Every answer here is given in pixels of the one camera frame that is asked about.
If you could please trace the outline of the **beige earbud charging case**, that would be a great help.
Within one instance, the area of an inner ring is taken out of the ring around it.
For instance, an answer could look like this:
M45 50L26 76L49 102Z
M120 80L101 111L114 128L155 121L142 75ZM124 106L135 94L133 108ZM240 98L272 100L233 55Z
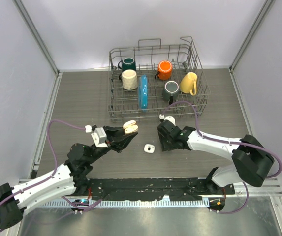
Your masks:
M130 134L138 131L138 125L135 120L130 120L123 124L123 129L125 134Z

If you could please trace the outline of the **white earbud charging case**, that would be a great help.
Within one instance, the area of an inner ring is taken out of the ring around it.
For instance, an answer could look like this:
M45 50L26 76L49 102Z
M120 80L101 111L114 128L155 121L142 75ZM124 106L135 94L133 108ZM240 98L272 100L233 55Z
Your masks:
M155 151L155 146L152 145L152 144L145 144L145 145L144 145L144 151L145 151L146 153L152 154L152 153L154 153L154 151Z

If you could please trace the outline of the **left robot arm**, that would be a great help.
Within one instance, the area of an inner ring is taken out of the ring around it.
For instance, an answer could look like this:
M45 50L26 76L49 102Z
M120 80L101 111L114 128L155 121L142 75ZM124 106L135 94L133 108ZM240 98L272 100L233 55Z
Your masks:
M68 159L55 165L53 171L13 187L9 183L0 186L0 230L19 223L25 215L43 203L58 197L87 193L89 181L86 175L92 170L92 163L113 150L122 152L138 134L134 120L122 127L96 127L87 125L93 144L73 144Z

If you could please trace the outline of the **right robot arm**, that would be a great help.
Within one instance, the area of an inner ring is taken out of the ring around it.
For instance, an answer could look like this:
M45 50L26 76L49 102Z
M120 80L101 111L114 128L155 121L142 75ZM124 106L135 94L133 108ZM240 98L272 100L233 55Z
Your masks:
M214 167L206 177L202 192L217 194L238 182L261 187L274 163L271 154L264 151L261 143L251 135L242 139L225 138L189 126L180 129L167 119L157 127L157 132L162 151L203 151L232 162L226 167Z

